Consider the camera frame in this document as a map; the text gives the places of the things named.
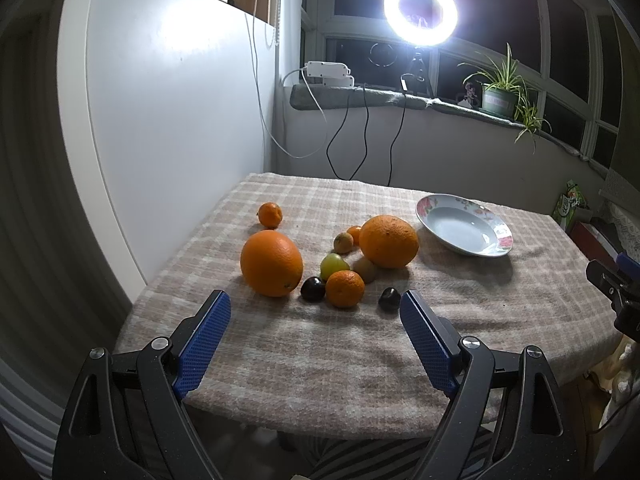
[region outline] floral plate rim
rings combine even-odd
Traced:
[[[449,242],[448,240],[441,238],[435,232],[433,232],[433,230],[425,222],[425,218],[434,208],[437,208],[439,197],[453,198],[456,202],[460,203],[461,209],[487,222],[498,238],[498,245],[494,247],[494,251],[490,253],[468,251]],[[471,206],[474,206],[475,209],[469,211],[468,209]],[[424,227],[438,240],[443,242],[446,246],[464,254],[470,254],[471,256],[482,256],[485,258],[499,258],[500,256],[508,254],[511,249],[513,249],[513,234],[511,233],[511,230],[509,229],[506,222],[486,206],[474,202],[473,200],[469,200],[468,198],[447,193],[431,193],[423,196],[420,200],[418,200],[418,202],[415,204],[415,214],[422,225],[424,225]]]

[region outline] orange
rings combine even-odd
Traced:
[[[374,216],[360,230],[360,249],[377,266],[399,269],[418,253],[418,235],[397,216]]]
[[[256,215],[260,223],[269,229],[275,229],[282,222],[282,209],[273,202],[262,204]]]
[[[333,306],[349,308],[355,306],[364,295],[364,282],[352,270],[339,270],[326,280],[326,298]]]
[[[298,286],[302,278],[302,256],[285,235],[277,231],[260,231],[244,243],[240,269],[253,290],[279,298]]]
[[[359,225],[352,225],[347,229],[347,232],[353,237],[353,245],[360,244],[360,229]]]

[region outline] white cable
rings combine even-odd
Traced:
[[[322,141],[322,144],[318,147],[317,150],[309,153],[308,155],[303,155],[303,156],[296,156],[296,155],[292,155],[291,153],[289,153],[283,146],[280,145],[280,143],[276,140],[276,138],[273,136],[273,134],[271,133],[271,131],[269,130],[269,127],[267,126],[266,121],[264,120],[264,114],[262,112],[262,101],[260,99],[260,87],[258,84],[258,49],[256,47],[255,44],[255,15],[257,13],[258,10],[258,0],[254,0],[254,16],[252,19],[252,45],[249,45],[249,50],[251,51],[251,65],[252,65],[252,69],[254,72],[254,81],[255,81],[255,91],[258,94],[258,110],[260,111],[260,121],[262,122],[262,127],[264,129],[263,133],[267,133],[269,134],[269,136],[271,137],[271,140],[275,143],[276,146],[278,146],[284,153],[286,153],[287,155],[289,155],[291,158],[307,158],[308,156],[312,156],[315,155],[317,152],[319,152],[320,150],[322,150],[322,148],[324,148],[324,145],[326,143],[326,140],[329,137],[329,123],[326,120],[326,115],[324,114],[324,110],[322,110],[322,108],[320,107],[320,104],[318,103],[318,100],[316,99],[316,97],[313,95],[313,92],[311,91],[311,87],[309,86],[309,83],[306,81],[306,77],[305,77],[305,73],[303,71],[302,68],[297,68],[295,70],[292,70],[291,72],[287,73],[284,78],[281,81],[281,85],[282,85],[282,90],[283,90],[283,97],[284,97],[284,81],[286,80],[287,77],[289,77],[291,74],[295,73],[295,72],[300,72],[302,74],[302,80],[305,82],[306,85],[306,89],[309,91],[309,95],[311,95],[311,98],[314,100],[314,102],[316,103],[316,106],[318,107],[318,110],[320,110],[320,113],[322,114],[322,118],[324,119],[324,125],[326,127],[325,131],[324,131],[324,140]],[[283,104],[282,104],[282,126],[283,126],[283,130],[284,130],[284,124],[285,124],[285,120],[284,120],[284,99],[282,100]]]

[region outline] window sill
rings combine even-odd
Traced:
[[[349,108],[364,108],[365,106],[363,92],[360,91],[359,87],[356,87],[354,92],[351,88],[335,88],[317,85],[312,86],[312,91],[315,98],[318,100],[319,105],[322,107],[322,110],[346,108],[347,98],[349,98]],[[383,106],[395,106],[398,108],[404,107],[405,97],[402,92],[377,90],[372,88],[367,89],[366,98],[367,106],[369,108]],[[306,85],[304,84],[293,85],[291,95],[289,97],[289,104],[293,109],[300,111],[318,109],[318,106],[316,106],[316,103],[312,99],[311,95],[309,95]],[[471,108],[449,104],[438,98],[428,99],[426,97],[407,95],[406,108],[409,110],[426,110],[427,108],[432,108],[433,110],[443,114],[457,115],[515,130],[520,130],[524,127],[520,123],[501,119],[478,110],[472,110]],[[573,146],[565,144],[548,133],[539,130],[536,132],[536,135],[558,145],[569,155],[578,156],[585,160],[579,150],[576,150]]]

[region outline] white plate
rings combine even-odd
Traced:
[[[466,198],[432,194],[415,205],[420,222],[447,247],[497,258],[513,247],[511,230],[497,214]]]

